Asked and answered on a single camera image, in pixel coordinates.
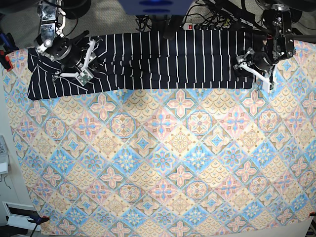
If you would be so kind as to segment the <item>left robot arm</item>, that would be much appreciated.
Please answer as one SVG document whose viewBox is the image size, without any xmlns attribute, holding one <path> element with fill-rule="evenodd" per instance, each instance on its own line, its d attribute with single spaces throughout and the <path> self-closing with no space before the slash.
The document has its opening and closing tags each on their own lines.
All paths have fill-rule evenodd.
<svg viewBox="0 0 316 237">
<path fill-rule="evenodd" d="M 259 0 L 258 3 L 264 8 L 262 31 L 266 33 L 265 38 L 236 57 L 234 70 L 244 76 L 254 75 L 262 81 L 262 89 L 269 93 L 277 85 L 274 78 L 277 63 L 295 54 L 291 10 L 275 0 Z"/>
</svg>

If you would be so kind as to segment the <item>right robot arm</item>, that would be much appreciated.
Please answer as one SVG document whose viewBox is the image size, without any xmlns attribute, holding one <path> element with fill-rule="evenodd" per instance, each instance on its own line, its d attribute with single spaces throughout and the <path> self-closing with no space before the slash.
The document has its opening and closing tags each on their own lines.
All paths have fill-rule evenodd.
<svg viewBox="0 0 316 237">
<path fill-rule="evenodd" d="M 94 48 L 101 38 L 90 39 L 84 43 L 86 30 L 70 39 L 63 33 L 67 19 L 77 22 L 90 9 L 90 0 L 41 0 L 38 5 L 40 17 L 39 35 L 34 40 L 38 54 L 61 64 L 53 76 L 72 78 L 81 85 L 86 85 L 93 79 L 93 73 L 98 68 L 97 55 Z"/>
</svg>

